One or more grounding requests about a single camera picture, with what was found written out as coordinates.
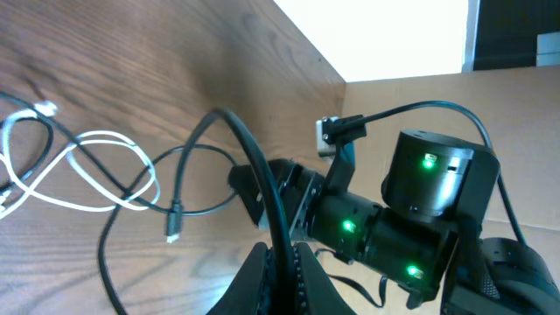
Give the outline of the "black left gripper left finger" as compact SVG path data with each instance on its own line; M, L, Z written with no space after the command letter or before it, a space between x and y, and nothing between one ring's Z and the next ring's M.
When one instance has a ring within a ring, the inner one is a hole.
M266 315L276 290L275 256L264 242L258 242L207 315Z

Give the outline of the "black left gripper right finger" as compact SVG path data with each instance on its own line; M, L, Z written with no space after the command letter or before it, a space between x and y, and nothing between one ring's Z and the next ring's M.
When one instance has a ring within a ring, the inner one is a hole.
M307 243L293 247L296 267L294 314L354 315L335 289Z

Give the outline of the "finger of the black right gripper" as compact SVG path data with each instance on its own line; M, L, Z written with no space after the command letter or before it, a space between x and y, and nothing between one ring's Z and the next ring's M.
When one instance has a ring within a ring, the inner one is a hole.
M283 197L284 183L289 177L289 160L274 159L268 162L276 181L280 197ZM268 217L263 196L249 164L233 166L227 177L228 184L239 195L250 219L256 226L268 226Z

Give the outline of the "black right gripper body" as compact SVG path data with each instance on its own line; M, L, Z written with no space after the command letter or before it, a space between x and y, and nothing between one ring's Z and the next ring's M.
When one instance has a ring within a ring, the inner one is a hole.
M311 241L308 212L322 190L325 177L289 159L270 160L269 167L278 184L290 239Z

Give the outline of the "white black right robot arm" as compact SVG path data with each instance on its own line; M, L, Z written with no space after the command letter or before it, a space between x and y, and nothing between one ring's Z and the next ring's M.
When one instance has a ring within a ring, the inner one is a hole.
M334 148L326 175L269 161L275 206L265 205L250 166L231 169L229 184L253 222L286 247L256 244L215 312L348 314L334 276L310 248L317 241L339 260L396 282L410 309L439 299L443 314L558 313L559 290L544 260L521 241L480 235L500 170L490 147L404 130L375 203L348 189L354 141L363 136L340 128L323 135Z

